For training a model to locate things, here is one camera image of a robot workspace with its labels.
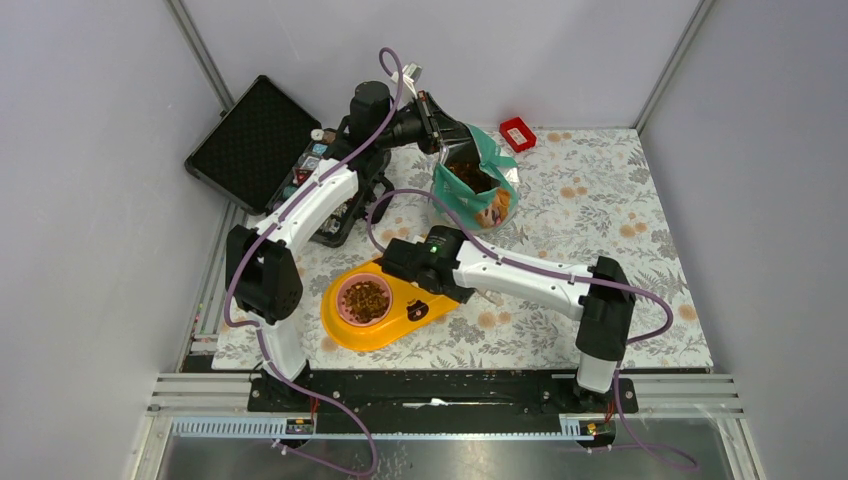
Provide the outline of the green dog food bag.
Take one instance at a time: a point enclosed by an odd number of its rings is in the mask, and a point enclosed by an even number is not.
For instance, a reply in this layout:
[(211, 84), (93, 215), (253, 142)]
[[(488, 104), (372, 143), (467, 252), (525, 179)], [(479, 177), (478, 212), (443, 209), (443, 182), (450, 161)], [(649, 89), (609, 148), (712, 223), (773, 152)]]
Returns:
[(430, 191), (475, 233), (497, 230), (517, 211), (518, 164), (488, 134), (463, 124), (434, 167)]

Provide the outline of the clear plastic scoop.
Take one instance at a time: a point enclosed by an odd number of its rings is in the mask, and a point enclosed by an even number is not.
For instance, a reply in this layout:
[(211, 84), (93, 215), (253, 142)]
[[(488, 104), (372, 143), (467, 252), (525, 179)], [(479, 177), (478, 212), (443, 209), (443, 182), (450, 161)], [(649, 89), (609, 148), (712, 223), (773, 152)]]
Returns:
[(495, 306), (500, 307), (504, 304), (504, 300), (499, 293), (491, 292), (489, 290), (482, 290), (482, 289), (476, 289), (475, 293), (480, 298), (486, 300), (487, 302), (489, 302), (489, 303), (491, 303)]

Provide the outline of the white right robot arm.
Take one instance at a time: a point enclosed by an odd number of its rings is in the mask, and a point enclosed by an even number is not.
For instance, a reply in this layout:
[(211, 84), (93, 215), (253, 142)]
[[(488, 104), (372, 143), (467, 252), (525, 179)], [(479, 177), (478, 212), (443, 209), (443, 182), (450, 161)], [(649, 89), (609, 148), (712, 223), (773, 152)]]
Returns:
[(476, 291), (493, 291), (578, 322), (575, 402), (597, 412), (612, 400), (635, 307), (635, 291), (617, 261), (604, 256), (590, 265), (548, 261), (436, 226), (420, 241), (391, 240), (377, 263), (391, 277), (459, 303)]

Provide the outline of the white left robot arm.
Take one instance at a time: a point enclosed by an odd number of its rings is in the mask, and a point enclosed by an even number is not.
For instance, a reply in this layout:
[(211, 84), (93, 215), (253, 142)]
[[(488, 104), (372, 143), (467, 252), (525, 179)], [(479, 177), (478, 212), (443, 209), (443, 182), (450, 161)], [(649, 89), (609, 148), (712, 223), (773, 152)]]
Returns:
[(303, 284), (295, 257), (331, 214), (370, 182), (370, 174), (392, 148), (415, 144), (425, 154), (447, 157), (451, 148), (472, 146), (468, 125), (446, 114), (428, 93), (404, 80), (394, 90), (380, 81), (359, 84), (349, 112), (334, 132), (325, 157), (277, 209), (252, 228), (227, 236), (225, 301), (247, 317), (231, 328), (254, 328), (262, 366), (274, 378), (272, 398), (288, 411), (309, 401), (310, 385), (299, 375), (306, 354), (290, 316)]

